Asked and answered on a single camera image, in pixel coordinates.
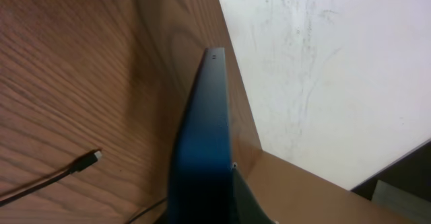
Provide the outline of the blue Galaxy smartphone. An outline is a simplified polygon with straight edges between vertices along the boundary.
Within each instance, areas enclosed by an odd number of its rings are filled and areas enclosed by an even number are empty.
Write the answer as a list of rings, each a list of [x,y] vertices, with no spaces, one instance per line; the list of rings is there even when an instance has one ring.
[[[169,223],[229,223],[232,154],[225,50],[205,49],[178,134],[168,178]]]

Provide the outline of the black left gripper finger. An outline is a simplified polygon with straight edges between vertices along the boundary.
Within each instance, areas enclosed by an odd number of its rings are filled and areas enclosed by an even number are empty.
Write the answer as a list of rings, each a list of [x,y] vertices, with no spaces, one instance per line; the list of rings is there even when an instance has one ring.
[[[238,171],[237,163],[232,164],[232,183],[235,207],[235,223],[276,224],[263,211],[248,184]]]

